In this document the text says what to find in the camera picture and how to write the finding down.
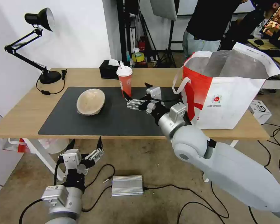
white table leg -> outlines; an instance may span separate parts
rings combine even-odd
[[[209,179],[205,176],[205,174],[202,175],[202,179],[205,183],[209,182]]]
[[[42,144],[37,139],[28,139],[23,138],[27,146],[29,147],[31,153],[35,153],[42,162],[49,168],[49,170],[54,173],[56,162],[52,159],[50,154],[46,151],[46,149],[42,146]],[[58,167],[57,170],[57,179],[63,180],[65,174],[62,170]]]
[[[234,148],[238,141],[239,141],[239,140],[233,140],[233,141],[231,142],[230,146]]]

desk lamp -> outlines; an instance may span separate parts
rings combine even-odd
[[[16,56],[17,58],[27,62],[28,64],[34,66],[35,68],[41,70],[41,75],[39,77],[39,81],[43,84],[50,84],[57,82],[59,79],[61,79],[61,74],[56,71],[48,71],[46,66],[40,65],[34,61],[31,61],[27,59],[26,57],[20,55],[17,53],[17,50],[20,48],[26,46],[27,44],[31,43],[32,41],[40,38],[42,36],[43,29],[39,27],[41,25],[43,28],[49,31],[53,31],[54,29],[54,17],[52,14],[52,11],[49,8],[42,9],[38,14],[32,14],[27,13],[25,14],[25,20],[27,23],[31,24],[35,30],[33,30],[31,33],[27,34],[26,36],[20,38],[16,42],[5,46],[5,51]],[[26,39],[30,35],[36,34],[37,36],[30,39],[27,42],[21,42],[22,40]]]

lamp base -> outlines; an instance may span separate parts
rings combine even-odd
[[[44,70],[40,76],[40,82],[42,84],[51,84],[57,82],[59,79],[61,79],[61,74],[56,71]]]

black shirt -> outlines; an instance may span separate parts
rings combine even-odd
[[[241,0],[198,0],[187,32],[202,40],[221,40]]]

lamp arm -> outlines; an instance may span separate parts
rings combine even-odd
[[[14,56],[16,56],[17,58],[19,58],[19,59],[25,61],[26,63],[28,63],[28,64],[34,66],[35,68],[41,70],[42,72],[45,72],[45,71],[47,70],[46,67],[42,67],[42,66],[40,66],[39,64],[37,64],[36,62],[31,61],[31,60],[29,60],[28,58],[24,57],[23,55],[20,55],[19,53],[17,53],[17,50],[18,50],[18,49],[20,49],[20,48],[26,46],[27,44],[31,43],[31,42],[34,41],[34,40],[40,38],[40,37],[42,36],[42,31],[43,31],[42,29],[37,28],[37,29],[33,30],[31,33],[28,33],[26,36],[20,38],[20,39],[17,40],[16,42],[14,42],[14,43],[12,43],[12,44],[10,44],[10,45],[5,46],[4,50],[5,50],[6,52],[8,52],[8,53],[10,53],[10,54],[12,54],[12,55],[14,55]],[[20,41],[24,40],[25,38],[29,37],[29,36],[32,35],[32,34],[37,34],[37,36],[36,36],[35,38],[33,38],[33,39],[27,41],[27,42],[19,43]]]

